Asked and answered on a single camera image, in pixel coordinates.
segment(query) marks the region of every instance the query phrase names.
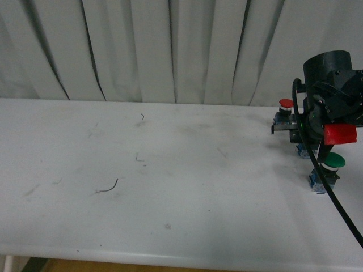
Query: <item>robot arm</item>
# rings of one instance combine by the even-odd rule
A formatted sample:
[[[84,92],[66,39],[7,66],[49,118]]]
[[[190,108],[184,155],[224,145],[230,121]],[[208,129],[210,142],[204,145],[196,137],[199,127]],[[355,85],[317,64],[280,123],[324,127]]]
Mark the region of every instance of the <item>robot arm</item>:
[[[323,163],[334,145],[356,142],[356,126],[363,126],[363,70],[352,70],[346,51],[317,55],[304,63],[303,70],[305,84],[297,79],[293,86],[306,93],[299,116],[309,144],[313,149],[320,145],[318,162]],[[302,143],[296,122],[289,124],[290,141]],[[284,130],[276,125],[273,130]]]

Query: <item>wooden floor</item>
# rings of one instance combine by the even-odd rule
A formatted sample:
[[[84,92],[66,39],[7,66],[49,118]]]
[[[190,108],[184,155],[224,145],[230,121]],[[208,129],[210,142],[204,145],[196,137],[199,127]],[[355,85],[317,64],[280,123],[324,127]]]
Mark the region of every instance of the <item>wooden floor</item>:
[[[175,267],[124,265],[121,263],[88,262],[50,259],[42,272],[222,272],[222,270],[186,269]]]

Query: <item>small wire piece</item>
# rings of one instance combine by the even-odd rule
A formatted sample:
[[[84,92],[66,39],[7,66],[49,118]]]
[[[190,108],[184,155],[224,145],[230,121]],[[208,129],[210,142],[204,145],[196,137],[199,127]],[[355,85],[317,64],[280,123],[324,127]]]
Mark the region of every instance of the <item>small wire piece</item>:
[[[137,157],[138,157],[138,153],[136,153],[135,161],[137,161],[137,162],[144,162],[145,161],[145,160],[139,160],[139,159],[137,159]]]
[[[108,189],[108,190],[96,190],[96,193],[111,191],[114,187],[116,187],[116,184],[117,184],[118,181],[119,181],[119,179],[117,178],[114,186],[111,189]]]

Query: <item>red emergency stop button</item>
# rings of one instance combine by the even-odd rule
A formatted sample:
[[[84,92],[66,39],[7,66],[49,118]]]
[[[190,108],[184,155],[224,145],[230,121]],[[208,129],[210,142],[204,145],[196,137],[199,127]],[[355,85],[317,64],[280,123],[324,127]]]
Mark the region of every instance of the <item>red emergency stop button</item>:
[[[342,145],[357,142],[357,128],[350,124],[326,124],[324,126],[324,143]]]
[[[281,99],[279,101],[281,107],[286,108],[286,109],[290,109],[294,106],[294,103],[291,99]]]

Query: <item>red button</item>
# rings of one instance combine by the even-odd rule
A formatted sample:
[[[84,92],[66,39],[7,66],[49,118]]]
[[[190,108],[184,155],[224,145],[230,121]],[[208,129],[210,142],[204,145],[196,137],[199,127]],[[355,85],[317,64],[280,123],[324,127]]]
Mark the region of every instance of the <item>red button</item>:
[[[279,103],[284,108],[292,108],[294,106],[294,103],[291,99],[281,99]]]

